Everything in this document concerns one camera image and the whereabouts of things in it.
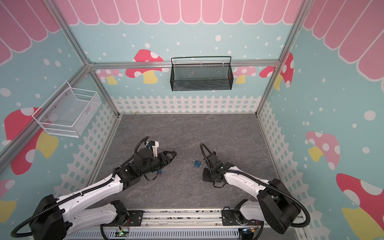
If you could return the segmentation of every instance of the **pink mushroom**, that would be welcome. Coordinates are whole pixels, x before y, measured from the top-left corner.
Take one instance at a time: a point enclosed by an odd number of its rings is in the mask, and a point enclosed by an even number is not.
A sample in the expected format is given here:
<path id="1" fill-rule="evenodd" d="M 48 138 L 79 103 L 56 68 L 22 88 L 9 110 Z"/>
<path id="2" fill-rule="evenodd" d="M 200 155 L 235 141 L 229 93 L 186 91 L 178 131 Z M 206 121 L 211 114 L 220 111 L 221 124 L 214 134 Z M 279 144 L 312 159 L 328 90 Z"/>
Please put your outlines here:
<path id="1" fill-rule="evenodd" d="M 307 132 L 306 137 L 308 142 L 314 145 L 313 148 L 308 149 L 311 158 L 318 162 L 324 155 L 329 168 L 334 170 L 340 160 L 340 147 L 336 137 L 321 132 Z"/>
<path id="2" fill-rule="evenodd" d="M 341 211 L 352 231 L 360 239 L 378 239 L 384 236 L 384 191 L 355 177 L 338 174 L 336 182 L 340 190 L 358 208 L 342 208 Z"/>
<path id="3" fill-rule="evenodd" d="M 242 84 L 245 83 L 245 76 L 256 76 L 256 68 L 255 67 L 238 67 L 235 68 L 233 71 L 233 76 L 237 77 L 236 84 Z"/>
<path id="4" fill-rule="evenodd" d="M 294 61 L 293 61 L 293 55 L 292 53 L 289 53 L 287 60 L 285 61 L 285 64 L 283 66 L 283 69 L 281 70 L 279 76 L 277 77 L 277 80 L 275 84 L 273 85 L 276 90 L 280 90 L 280 83 L 284 79 L 285 86 L 289 88 L 291 86 L 292 78 L 293 78 L 293 69 L 294 67 Z M 264 68 L 260 72 L 260 77 L 266 78 L 269 76 L 272 76 L 274 67 L 268 66 Z"/>
<path id="5" fill-rule="evenodd" d="M 7 136 L 6 145 L 12 141 L 17 134 L 32 120 L 32 114 L 38 108 L 23 108 L 9 114 L 4 120 L 5 134 Z M 59 139 L 48 135 L 43 129 L 39 131 L 28 141 L 20 153 L 12 160 L 11 168 L 14 174 L 20 175 L 26 173 L 32 166 L 35 159 L 35 151 L 39 150 L 44 157 L 49 158 L 57 148 Z"/>
<path id="6" fill-rule="evenodd" d="M 96 73 L 103 83 L 105 82 L 105 79 L 107 79 L 109 85 L 116 85 L 118 83 L 114 76 L 123 76 L 118 69 L 98 69 Z"/>
<path id="7" fill-rule="evenodd" d="M 163 62 L 164 60 L 156 53 L 149 51 L 147 49 L 139 50 L 133 59 L 133 62 L 156 62 L 156 61 Z M 125 72 L 125 75 L 127 75 L 129 78 L 136 78 L 141 74 L 143 74 L 144 83 L 154 84 L 159 81 L 155 76 L 155 72 L 154 72 L 155 70 L 160 72 L 169 71 L 168 68 L 127 69 L 127 71 Z"/>
<path id="8" fill-rule="evenodd" d="M 0 199 L 13 187 L 15 180 L 0 180 Z M 0 201 L 0 223 L 5 223 L 16 208 L 16 201 Z"/>

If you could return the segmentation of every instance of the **white polka dot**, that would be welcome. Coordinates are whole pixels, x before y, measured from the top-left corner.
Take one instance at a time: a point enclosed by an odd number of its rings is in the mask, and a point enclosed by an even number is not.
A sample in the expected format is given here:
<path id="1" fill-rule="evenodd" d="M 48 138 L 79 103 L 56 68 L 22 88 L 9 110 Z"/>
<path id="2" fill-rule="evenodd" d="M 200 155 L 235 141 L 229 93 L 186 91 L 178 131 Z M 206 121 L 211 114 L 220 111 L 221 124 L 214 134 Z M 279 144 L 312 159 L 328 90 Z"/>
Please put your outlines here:
<path id="1" fill-rule="evenodd" d="M 4 140 L 4 141 L 1 142 L 1 144 L 4 145 L 4 146 L 6 146 L 6 145 L 8 145 L 8 143 L 10 143 L 10 142 L 11 142 L 11 140 Z"/>
<path id="2" fill-rule="evenodd" d="M 153 58 L 158 58 L 159 56 L 158 56 L 156 53 L 151 52 L 151 57 L 153 57 Z"/>
<path id="3" fill-rule="evenodd" d="M 368 147 L 363 147 L 362 148 L 363 153 L 369 153 L 369 148 Z"/>
<path id="4" fill-rule="evenodd" d="M 344 193 L 345 195 L 347 195 L 347 197 L 348 197 L 349 199 L 351 199 L 352 202 L 354 202 L 354 203 L 356 203 L 357 205 L 360 206 L 360 199 L 359 199 L 359 196 L 358 196 L 355 192 L 353 192 L 353 191 L 347 189 L 347 190 L 344 190 L 343 193 Z"/>
<path id="5" fill-rule="evenodd" d="M 33 110 L 33 108 L 22 108 L 20 109 L 20 111 L 22 112 L 22 114 L 24 114 L 25 116 L 31 116 L 35 111 Z"/>
<path id="6" fill-rule="evenodd" d="M 329 145 L 326 144 L 326 143 L 324 143 L 324 144 L 323 144 L 323 150 L 324 150 L 324 151 L 328 151 L 328 150 L 329 150 Z"/>
<path id="7" fill-rule="evenodd" d="M 29 163 L 33 163 L 33 160 L 35 158 L 35 151 L 36 149 L 29 150 L 25 155 L 25 160 Z"/>
<path id="8" fill-rule="evenodd" d="M 6 189 L 11 189 L 14 184 L 15 184 L 15 180 L 9 180 L 8 182 L 6 182 L 5 188 Z"/>
<path id="9" fill-rule="evenodd" d="M 11 95 L 11 91 L 8 88 L 1 88 L 0 94 L 4 97 L 9 97 Z"/>
<path id="10" fill-rule="evenodd" d="M 372 110 L 366 111 L 364 113 L 364 118 L 367 121 L 372 121 L 373 119 L 375 119 L 375 117 L 376 117 L 376 113 Z"/>
<path id="11" fill-rule="evenodd" d="M 364 181 L 360 181 L 360 184 L 361 184 L 361 186 L 363 187 L 363 189 L 364 189 L 367 193 L 369 193 L 369 194 L 371 194 L 371 195 L 380 195 L 381 192 L 383 191 L 381 188 L 378 188 L 378 187 L 376 187 L 376 186 L 373 186 L 373 185 L 371 185 L 371 184 L 369 184 L 369 183 L 366 183 L 366 182 L 364 182 Z"/>
<path id="12" fill-rule="evenodd" d="M 329 162 L 329 163 L 328 163 L 328 167 L 329 167 L 331 170 L 334 170 L 334 169 L 335 169 L 335 165 L 333 164 L 333 162 Z"/>

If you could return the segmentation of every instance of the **wire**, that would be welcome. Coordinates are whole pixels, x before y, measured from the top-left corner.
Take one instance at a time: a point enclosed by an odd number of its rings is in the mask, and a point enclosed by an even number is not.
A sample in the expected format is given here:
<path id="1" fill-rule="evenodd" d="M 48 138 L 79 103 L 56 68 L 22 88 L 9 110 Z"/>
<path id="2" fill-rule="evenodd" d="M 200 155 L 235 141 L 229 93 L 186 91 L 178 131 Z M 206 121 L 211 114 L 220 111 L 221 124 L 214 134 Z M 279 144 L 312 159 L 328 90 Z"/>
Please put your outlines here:
<path id="1" fill-rule="evenodd" d="M 55 207 L 58 207 L 58 206 L 60 206 L 61 204 L 65 203 L 65 202 L 68 202 L 69 200 L 72 200 L 72 199 L 74 199 L 74 198 L 77 198 L 77 197 L 82 196 L 82 195 L 84 195 L 84 194 L 86 194 L 86 193 L 92 192 L 92 191 L 94 191 L 94 190 L 96 190 L 96 189 L 99 189 L 99 188 L 101 188 L 101 187 L 104 187 L 104 186 L 108 185 L 110 182 L 113 181 L 115 175 L 116 175 L 116 169 L 114 168 L 113 171 L 112 171 L 112 177 L 111 177 L 108 181 L 106 181 L 105 183 L 102 183 L 102 184 L 97 185 L 97 186 L 95 186 L 95 187 L 91 187 L 91 188 L 88 188 L 88 189 L 86 189 L 86 190 L 84 190 L 84 191 L 81 191 L 81 192 L 78 192 L 78 193 L 76 193 L 76 194 L 73 194 L 72 196 L 63 199 L 63 200 L 61 200 L 61 201 L 59 201 L 59 202 L 53 204 L 52 206 L 45 208 L 44 210 L 40 211 L 39 213 L 34 214 L 32 217 L 28 218 L 27 220 L 25 220 L 24 222 L 22 222 L 22 223 L 20 223 L 18 226 L 16 226 L 15 229 L 13 229 L 12 232 L 11 232 L 11 237 L 18 238 L 18 237 L 28 237 L 28 236 L 32 236 L 32 232 L 26 232 L 26 233 L 17 233 L 17 232 L 18 232 L 22 227 L 24 227 L 24 226 L 27 225 L 28 223 L 32 222 L 34 219 L 36 219 L 36 218 L 38 218 L 38 217 L 44 215 L 45 213 L 47 213 L 48 211 L 54 209 Z"/>

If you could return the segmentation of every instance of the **red mushroom cap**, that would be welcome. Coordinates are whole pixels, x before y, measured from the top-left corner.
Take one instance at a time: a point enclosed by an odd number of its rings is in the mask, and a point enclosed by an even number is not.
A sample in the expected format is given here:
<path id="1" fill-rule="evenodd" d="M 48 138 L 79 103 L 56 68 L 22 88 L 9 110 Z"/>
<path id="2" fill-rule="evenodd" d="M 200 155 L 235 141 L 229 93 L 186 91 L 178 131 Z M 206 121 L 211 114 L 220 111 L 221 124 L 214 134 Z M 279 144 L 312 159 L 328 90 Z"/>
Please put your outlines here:
<path id="1" fill-rule="evenodd" d="M 164 60 L 156 53 L 147 49 L 141 49 L 137 52 L 133 59 L 134 62 L 164 62 Z M 127 69 L 125 75 L 129 78 L 135 78 L 140 76 L 142 73 L 156 70 L 156 71 L 168 71 L 168 68 L 141 68 L 141 69 Z"/>
<path id="2" fill-rule="evenodd" d="M 260 77 L 262 77 L 262 78 L 270 77 L 270 76 L 272 76 L 274 69 L 275 69 L 275 67 L 268 66 L 268 67 L 264 68 L 264 69 L 260 72 L 259 75 L 260 75 Z"/>
<path id="3" fill-rule="evenodd" d="M 292 53 L 289 53 L 287 60 L 285 61 L 285 64 L 283 66 L 283 69 L 281 70 L 280 74 L 283 76 L 285 86 L 289 88 L 292 82 L 293 78 L 293 55 Z"/>

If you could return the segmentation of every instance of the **padlock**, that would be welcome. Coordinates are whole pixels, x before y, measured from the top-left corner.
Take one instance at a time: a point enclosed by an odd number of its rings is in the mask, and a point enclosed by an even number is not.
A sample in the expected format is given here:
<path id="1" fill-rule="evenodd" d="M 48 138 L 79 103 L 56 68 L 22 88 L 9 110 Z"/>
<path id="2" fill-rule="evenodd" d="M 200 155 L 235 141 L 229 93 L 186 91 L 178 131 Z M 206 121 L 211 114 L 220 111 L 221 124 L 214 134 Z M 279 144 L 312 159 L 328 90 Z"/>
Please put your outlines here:
<path id="1" fill-rule="evenodd" d="M 191 163 L 192 163 L 193 166 L 195 166 L 195 167 L 200 167 L 200 165 L 201 165 L 201 162 L 198 161 L 198 160 L 192 160 Z"/>

